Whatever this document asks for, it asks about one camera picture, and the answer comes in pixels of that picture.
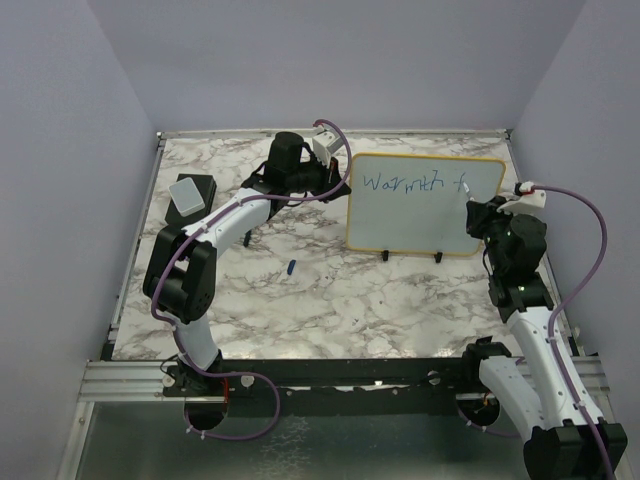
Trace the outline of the yellow framed whiteboard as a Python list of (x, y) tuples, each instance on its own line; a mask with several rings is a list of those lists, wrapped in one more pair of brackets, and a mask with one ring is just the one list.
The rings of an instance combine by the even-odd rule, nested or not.
[(468, 257), (466, 182), (475, 200), (500, 190), (500, 159), (360, 152), (349, 175), (346, 246), (354, 251)]

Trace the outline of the blue marker cap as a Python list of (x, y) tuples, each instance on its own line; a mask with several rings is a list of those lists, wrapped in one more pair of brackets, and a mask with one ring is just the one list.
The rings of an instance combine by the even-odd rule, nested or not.
[(296, 263), (297, 263), (297, 262), (296, 262), (296, 260), (295, 260), (295, 259), (293, 259), (293, 260), (291, 260), (291, 261), (289, 262), (288, 267), (287, 267), (287, 275), (289, 275), (289, 276), (291, 276), (291, 275), (292, 275), (292, 273), (293, 273), (293, 271), (294, 271), (294, 269), (295, 269)]

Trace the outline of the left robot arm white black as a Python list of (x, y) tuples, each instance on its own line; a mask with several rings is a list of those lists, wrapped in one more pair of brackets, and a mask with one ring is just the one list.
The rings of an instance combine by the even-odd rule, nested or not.
[(217, 263), (240, 237), (294, 203), (331, 202), (350, 194), (336, 153), (343, 135), (320, 127), (311, 140), (294, 132), (275, 135), (268, 156), (223, 206), (185, 227), (157, 235), (143, 282), (154, 319), (167, 324), (178, 347), (170, 373), (176, 387), (206, 395), (223, 387), (222, 353), (207, 312), (216, 289)]

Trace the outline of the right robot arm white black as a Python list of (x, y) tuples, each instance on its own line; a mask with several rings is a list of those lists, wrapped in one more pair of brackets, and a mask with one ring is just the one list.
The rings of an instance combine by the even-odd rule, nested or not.
[(529, 374), (521, 374), (501, 343), (478, 341), (463, 354), (461, 383), (494, 395), (523, 441), (530, 478), (614, 478), (628, 439), (591, 398), (556, 324), (553, 300), (538, 272), (547, 248), (545, 223), (502, 196), (468, 200), (466, 215), (467, 234), (485, 246), (491, 302)]

